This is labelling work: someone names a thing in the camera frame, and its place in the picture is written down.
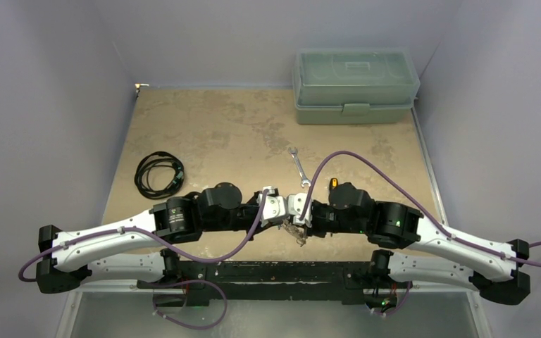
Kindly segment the grey key holder plate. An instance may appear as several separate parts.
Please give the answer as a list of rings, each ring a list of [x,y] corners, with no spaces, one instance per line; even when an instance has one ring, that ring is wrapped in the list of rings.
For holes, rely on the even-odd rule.
[[[303,247],[306,244],[307,235],[304,228],[293,225],[289,220],[283,220],[283,222],[278,225],[278,228],[283,229],[288,234],[296,239],[296,243]]]

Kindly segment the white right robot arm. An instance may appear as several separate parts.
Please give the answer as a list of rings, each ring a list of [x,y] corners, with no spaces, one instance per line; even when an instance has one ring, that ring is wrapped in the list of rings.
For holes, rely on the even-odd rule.
[[[521,261],[529,257],[523,240],[496,242],[453,230],[416,208],[376,201],[350,183],[330,190],[326,204],[311,201],[303,212],[309,235],[362,234],[378,246],[363,274],[374,286],[450,284],[509,306],[530,294],[530,276],[521,272]]]

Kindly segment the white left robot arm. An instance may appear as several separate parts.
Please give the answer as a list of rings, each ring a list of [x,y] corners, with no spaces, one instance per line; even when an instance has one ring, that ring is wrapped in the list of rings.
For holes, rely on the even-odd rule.
[[[43,294],[58,294],[100,280],[139,280],[178,285],[183,256],[199,263],[218,263],[233,257],[252,237],[281,213],[272,186],[243,203],[241,191],[222,182],[202,192],[174,196],[130,218],[91,229],[64,231],[45,225],[38,232],[39,255],[31,282]],[[187,253],[178,244],[196,242],[204,232],[245,231],[246,237],[217,258]]]

